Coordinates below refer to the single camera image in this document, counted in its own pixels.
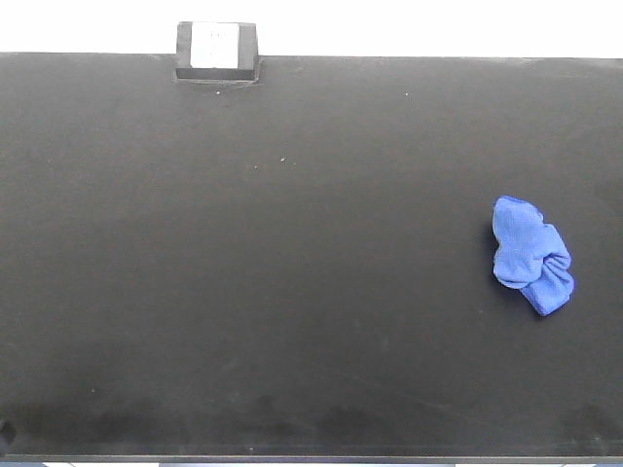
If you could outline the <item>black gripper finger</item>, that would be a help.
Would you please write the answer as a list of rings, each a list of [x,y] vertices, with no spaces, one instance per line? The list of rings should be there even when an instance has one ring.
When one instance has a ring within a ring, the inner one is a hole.
[[[0,440],[2,446],[10,446],[16,434],[16,429],[11,422],[4,419],[0,420]]]

